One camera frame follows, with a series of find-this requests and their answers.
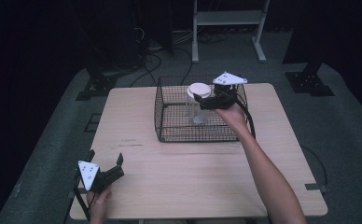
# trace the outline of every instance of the white shelf frame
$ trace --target white shelf frame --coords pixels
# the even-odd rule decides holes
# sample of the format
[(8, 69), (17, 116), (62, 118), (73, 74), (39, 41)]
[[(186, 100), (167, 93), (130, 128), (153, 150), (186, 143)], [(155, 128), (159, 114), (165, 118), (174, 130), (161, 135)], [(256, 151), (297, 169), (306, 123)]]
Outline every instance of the white shelf frame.
[(192, 41), (192, 62), (199, 62), (198, 48), (198, 26), (200, 25), (244, 25), (257, 24), (257, 36), (252, 37), (254, 48), (256, 49), (259, 61), (266, 62), (265, 54), (260, 46), (260, 38), (268, 13), (270, 0), (265, 1), (262, 10), (243, 11), (198, 11), (198, 0), (195, 0), (193, 8), (193, 41)]

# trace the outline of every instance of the gray floor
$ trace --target gray floor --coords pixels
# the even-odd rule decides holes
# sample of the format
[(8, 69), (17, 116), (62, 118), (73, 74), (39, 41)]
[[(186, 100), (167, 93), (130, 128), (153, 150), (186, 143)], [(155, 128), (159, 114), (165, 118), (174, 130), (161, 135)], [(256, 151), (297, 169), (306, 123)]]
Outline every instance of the gray floor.
[[(282, 64), (291, 33), (264, 33), (261, 39), (268, 59), (258, 61), (251, 43), (252, 34), (229, 35), (213, 45), (200, 45), (200, 62), (190, 76), (220, 75), (224, 71), (246, 77), (250, 83), (271, 83), (276, 89), (299, 143), (312, 150), (325, 165), (329, 192), (325, 195), (328, 213), (309, 217), (309, 223), (362, 223), (362, 106), (349, 92), (341, 76), (323, 65), (318, 75), (335, 96), (312, 97), (296, 94), (285, 72), (300, 71), (305, 64)], [(190, 52), (190, 42), (178, 46)], [(152, 72), (159, 76), (183, 76), (190, 58), (182, 50), (174, 55), (157, 53), (161, 65)], [(158, 64), (147, 57), (147, 68)], [(117, 87), (128, 87), (145, 72), (121, 77)], [(10, 195), (0, 214), (0, 223), (86, 223), (67, 216), (68, 193), (73, 186), (76, 162), (90, 149), (94, 133), (84, 129), (92, 113), (101, 113), (105, 97), (76, 101), (89, 79), (86, 70), (76, 74), (65, 91), (20, 178), (20, 191)], [(135, 83), (150, 86), (145, 76)], [(319, 184), (324, 172), (317, 158), (303, 151)]]

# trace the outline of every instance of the wooden table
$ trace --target wooden table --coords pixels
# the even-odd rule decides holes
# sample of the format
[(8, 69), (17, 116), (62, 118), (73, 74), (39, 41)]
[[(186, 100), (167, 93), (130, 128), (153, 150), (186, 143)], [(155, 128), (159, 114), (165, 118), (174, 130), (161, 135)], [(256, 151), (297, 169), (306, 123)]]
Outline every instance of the wooden table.
[[(244, 85), (257, 140), (296, 192), (306, 216), (327, 205), (271, 84)], [(123, 154), (125, 176), (113, 184), (109, 218), (265, 217), (239, 142), (161, 143), (154, 129), (156, 88), (113, 89), (91, 148), (102, 171)], [(85, 219), (77, 200), (73, 219)]]

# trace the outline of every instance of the human arm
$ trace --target human arm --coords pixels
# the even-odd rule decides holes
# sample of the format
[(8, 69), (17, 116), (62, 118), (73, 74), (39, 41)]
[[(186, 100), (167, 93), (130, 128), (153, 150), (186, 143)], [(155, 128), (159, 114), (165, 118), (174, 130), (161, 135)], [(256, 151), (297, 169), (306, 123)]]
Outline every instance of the human arm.
[(274, 224), (306, 223), (295, 192), (248, 130), (243, 110), (235, 104), (227, 110), (218, 109), (216, 113), (239, 137), (271, 221)]
[(111, 185), (101, 193), (88, 191), (86, 198), (90, 204), (90, 224), (103, 224), (106, 221), (107, 199), (111, 197)]

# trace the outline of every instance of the metal wire basket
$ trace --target metal wire basket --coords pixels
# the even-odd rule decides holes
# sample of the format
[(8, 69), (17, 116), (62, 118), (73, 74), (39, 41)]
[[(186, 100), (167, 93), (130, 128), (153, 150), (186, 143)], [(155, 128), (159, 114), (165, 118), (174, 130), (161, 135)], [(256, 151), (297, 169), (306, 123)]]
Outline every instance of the metal wire basket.
[[(198, 77), (160, 77), (155, 99), (155, 131), (163, 143), (180, 142), (231, 142), (237, 136), (222, 118), (209, 111), (204, 124), (190, 122), (187, 106), (187, 88), (190, 84), (201, 82), (214, 85), (215, 76)], [(246, 102), (244, 86), (238, 85), (239, 97)]]

